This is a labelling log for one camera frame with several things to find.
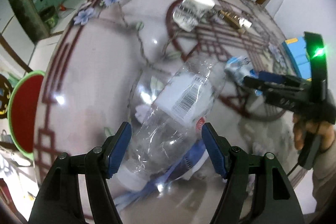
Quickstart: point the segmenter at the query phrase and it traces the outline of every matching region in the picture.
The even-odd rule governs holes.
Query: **metal bolt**
[[[274,155],[272,153],[269,153],[269,152],[266,154],[266,157],[270,160],[274,159]]]
[[[93,149],[93,153],[98,154],[98,153],[102,152],[102,150],[103,150],[103,149],[102,149],[100,146],[96,146],[96,147]]]
[[[62,160],[62,159],[65,159],[67,155],[68,155],[67,153],[62,152],[58,157]]]
[[[240,151],[240,148],[238,146],[233,146],[232,147],[232,151],[233,152],[239,152]]]

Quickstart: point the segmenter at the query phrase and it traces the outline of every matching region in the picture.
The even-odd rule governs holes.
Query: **red cloth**
[[[43,75],[28,78],[16,91],[11,106],[11,124],[16,141],[23,150],[33,152],[34,123]]]

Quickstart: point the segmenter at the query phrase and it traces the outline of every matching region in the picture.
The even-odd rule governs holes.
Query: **green led light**
[[[325,52],[324,52],[324,48],[317,48],[316,51],[315,51],[315,53],[314,53],[313,58],[314,58],[314,57],[317,57],[317,56],[323,56],[324,53],[325,53]]]

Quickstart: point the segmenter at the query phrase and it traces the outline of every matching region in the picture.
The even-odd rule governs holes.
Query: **clear plastic bottle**
[[[140,130],[131,139],[129,159],[116,177],[140,191],[151,175],[180,160],[201,137],[214,100],[224,87],[224,64],[198,55],[189,59],[153,102]]]

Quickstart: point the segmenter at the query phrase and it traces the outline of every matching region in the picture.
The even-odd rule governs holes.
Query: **hand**
[[[293,115],[294,142],[295,142],[295,148],[297,150],[301,150],[303,148],[304,141],[305,141],[303,138],[302,123],[300,122],[301,119],[302,119],[301,116],[297,114]],[[307,121],[305,124],[305,129],[315,134],[318,125],[319,125],[318,122]],[[334,130],[333,125],[326,121],[321,122],[319,132],[317,134],[322,135],[320,150],[321,151],[328,150],[335,140],[335,130]]]

